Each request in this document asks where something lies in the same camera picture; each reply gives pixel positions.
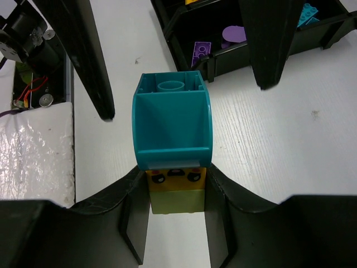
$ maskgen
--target black storage bin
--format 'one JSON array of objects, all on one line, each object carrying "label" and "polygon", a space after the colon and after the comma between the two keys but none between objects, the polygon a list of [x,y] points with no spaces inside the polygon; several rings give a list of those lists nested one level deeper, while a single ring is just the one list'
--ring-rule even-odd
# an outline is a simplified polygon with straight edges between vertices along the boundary
[{"label": "black storage bin", "polygon": [[[243,26],[238,0],[151,0],[178,71],[200,70],[213,82],[218,75],[250,65],[247,42],[222,49],[222,31]],[[318,9],[319,22],[296,29],[290,55],[330,48],[357,27],[357,11],[349,13],[339,0],[306,1]],[[211,53],[191,67],[195,42],[211,42]]]}]

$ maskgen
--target yellow lego brick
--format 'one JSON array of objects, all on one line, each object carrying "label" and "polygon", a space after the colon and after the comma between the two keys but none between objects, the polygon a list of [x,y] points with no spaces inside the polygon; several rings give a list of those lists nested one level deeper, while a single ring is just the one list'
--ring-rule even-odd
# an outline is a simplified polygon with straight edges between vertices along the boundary
[{"label": "yellow lego brick", "polygon": [[194,213],[205,210],[205,191],[151,192],[153,214]]},{"label": "yellow lego brick", "polygon": [[149,192],[204,190],[206,168],[148,170]]},{"label": "yellow lego brick", "polygon": [[185,4],[190,4],[190,3],[194,3],[197,2],[198,0],[185,0]]}]

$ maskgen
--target purple lego piece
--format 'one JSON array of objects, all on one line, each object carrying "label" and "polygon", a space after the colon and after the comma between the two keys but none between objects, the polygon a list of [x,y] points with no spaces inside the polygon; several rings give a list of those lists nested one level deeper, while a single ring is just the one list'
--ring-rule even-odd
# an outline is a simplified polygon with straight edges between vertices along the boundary
[{"label": "purple lego piece", "polygon": [[222,49],[226,49],[233,43],[241,43],[247,40],[244,27],[228,26],[222,32]]},{"label": "purple lego piece", "polygon": [[211,42],[195,42],[194,54],[192,56],[191,67],[196,64],[199,58],[211,53]]}]

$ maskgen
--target lego brick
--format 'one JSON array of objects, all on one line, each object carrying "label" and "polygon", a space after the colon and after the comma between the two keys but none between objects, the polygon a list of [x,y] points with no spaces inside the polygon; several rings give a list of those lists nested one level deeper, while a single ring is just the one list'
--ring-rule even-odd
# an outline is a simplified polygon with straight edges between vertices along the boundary
[{"label": "lego brick", "polygon": [[195,3],[198,0],[185,0],[185,4],[191,4],[191,3]]},{"label": "lego brick", "polygon": [[318,20],[317,18],[312,17],[308,22],[306,22],[306,25],[310,25],[319,21],[320,20]]},{"label": "lego brick", "polygon": [[300,15],[299,23],[297,27],[304,25],[318,12],[316,7],[312,7],[310,4],[304,4]]},{"label": "lego brick", "polygon": [[226,49],[235,43],[241,43],[247,40],[244,27],[228,26],[222,32],[222,49]]},{"label": "lego brick", "polygon": [[141,170],[209,167],[212,115],[200,72],[143,74],[133,98],[132,128]]},{"label": "lego brick", "polygon": [[170,191],[150,193],[153,214],[194,213],[205,210],[205,191]]},{"label": "lego brick", "polygon": [[149,192],[204,190],[206,168],[148,170]]},{"label": "lego brick", "polygon": [[211,53],[211,42],[195,42],[194,54],[192,56],[191,67],[203,56]]}]

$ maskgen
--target lego stud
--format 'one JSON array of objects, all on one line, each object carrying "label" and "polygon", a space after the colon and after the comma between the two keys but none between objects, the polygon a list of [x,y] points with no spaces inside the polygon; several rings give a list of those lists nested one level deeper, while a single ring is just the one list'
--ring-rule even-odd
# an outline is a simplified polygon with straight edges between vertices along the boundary
[{"label": "lego stud", "polygon": [[157,85],[158,92],[176,92],[183,91],[185,89],[185,83],[180,81],[166,81]]},{"label": "lego stud", "polygon": [[205,48],[204,46],[200,46],[200,47],[199,47],[199,51],[200,51],[200,52],[205,52],[205,51],[206,51],[206,48]]}]

